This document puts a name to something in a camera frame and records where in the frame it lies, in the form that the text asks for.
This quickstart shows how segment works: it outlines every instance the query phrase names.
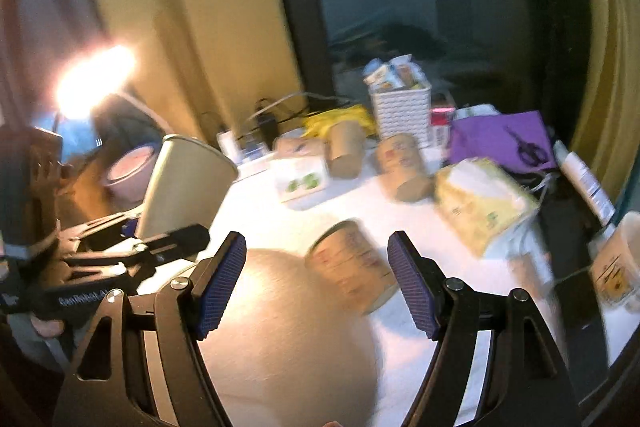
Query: purple folder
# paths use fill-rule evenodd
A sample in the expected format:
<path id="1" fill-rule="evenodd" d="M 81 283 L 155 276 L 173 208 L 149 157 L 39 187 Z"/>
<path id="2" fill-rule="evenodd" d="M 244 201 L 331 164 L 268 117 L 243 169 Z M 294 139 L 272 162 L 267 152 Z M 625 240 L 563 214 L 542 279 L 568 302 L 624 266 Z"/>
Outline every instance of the purple folder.
<path id="1" fill-rule="evenodd" d="M 449 160 L 490 158 L 511 172 L 535 172 L 556 167 L 538 111 L 455 120 Z"/>

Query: white table surface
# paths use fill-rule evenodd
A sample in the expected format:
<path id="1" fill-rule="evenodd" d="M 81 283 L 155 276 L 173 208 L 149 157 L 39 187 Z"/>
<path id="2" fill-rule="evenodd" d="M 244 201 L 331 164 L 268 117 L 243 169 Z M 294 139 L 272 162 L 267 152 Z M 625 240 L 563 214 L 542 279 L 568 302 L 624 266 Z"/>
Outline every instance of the white table surface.
<path id="1" fill-rule="evenodd" d="M 324 230 L 338 221 L 353 218 L 361 221 L 381 253 L 386 251 L 389 235 L 404 230 L 421 255 L 434 259 L 447 277 L 459 277 L 476 291 L 507 295 L 512 288 L 523 286 L 509 268 L 507 252 L 503 258 L 477 259 L 441 220 L 433 202 L 406 204 L 387 199 L 368 162 L 358 179 L 332 180 L 327 190 L 288 203 L 278 201 L 269 171 L 236 182 L 210 229 L 209 248 L 200 257 L 213 255 L 229 231 L 242 233 L 247 248 L 282 250 L 302 256 Z M 528 245 L 528 248 L 540 246 Z M 158 274 L 140 287 L 141 293 L 155 291 L 188 265 L 186 261 L 177 261 L 160 267 Z M 556 336 L 558 330 L 548 302 L 538 299 L 536 304 Z M 378 403 L 371 426 L 400 425 L 422 383 L 436 344 L 415 328 L 400 292 L 370 314 L 369 320 L 382 348 L 382 359 L 378 360 Z M 640 314 L 631 314 L 624 308 L 605 311 L 604 322 L 612 364 L 638 327 Z M 490 332 L 478 334 L 457 423 L 469 421 L 475 415 L 489 341 Z"/>

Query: black scissors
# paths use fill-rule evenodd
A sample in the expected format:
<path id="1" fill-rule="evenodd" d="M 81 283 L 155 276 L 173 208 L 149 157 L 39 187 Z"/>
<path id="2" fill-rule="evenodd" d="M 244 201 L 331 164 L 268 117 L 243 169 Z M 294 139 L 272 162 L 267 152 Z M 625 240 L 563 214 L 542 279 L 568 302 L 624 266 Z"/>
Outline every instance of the black scissors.
<path id="1" fill-rule="evenodd" d="M 505 126 L 507 131 L 518 144 L 518 156 L 520 161 L 529 167 L 540 167 L 549 161 L 549 155 L 540 145 L 524 141 L 520 136 L 515 134 L 511 129 Z"/>

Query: white woven basket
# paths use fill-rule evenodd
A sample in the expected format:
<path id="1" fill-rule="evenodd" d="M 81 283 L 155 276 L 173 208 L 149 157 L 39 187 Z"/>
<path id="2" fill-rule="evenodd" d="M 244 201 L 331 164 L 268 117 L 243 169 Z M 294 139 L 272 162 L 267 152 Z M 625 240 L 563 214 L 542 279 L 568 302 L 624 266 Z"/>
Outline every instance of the white woven basket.
<path id="1" fill-rule="evenodd" d="M 371 100 L 381 139 L 394 134 L 413 134 L 420 148 L 430 143 L 431 84 L 423 89 L 372 92 Z"/>

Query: blue textured gripper pad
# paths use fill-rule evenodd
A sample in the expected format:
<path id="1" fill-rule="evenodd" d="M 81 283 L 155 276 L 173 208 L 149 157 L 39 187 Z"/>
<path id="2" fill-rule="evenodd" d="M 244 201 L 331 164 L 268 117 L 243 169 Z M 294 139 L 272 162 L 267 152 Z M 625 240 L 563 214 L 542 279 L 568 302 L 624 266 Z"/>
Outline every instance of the blue textured gripper pad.
<path id="1" fill-rule="evenodd" d="M 209 331 L 215 330 L 220 325 L 220 319 L 238 282 L 244 261 L 246 261 L 246 241 L 242 235 L 238 235 L 229 246 L 224 259 L 202 294 L 200 320 L 196 326 L 198 340 L 205 339 Z"/>
<path id="2" fill-rule="evenodd" d="M 434 316 L 433 295 L 415 265 L 411 253 L 397 234 L 396 232 L 389 237 L 386 247 L 389 264 L 398 280 L 411 316 L 414 318 L 415 327 L 424 331 L 431 339 L 439 328 Z"/>

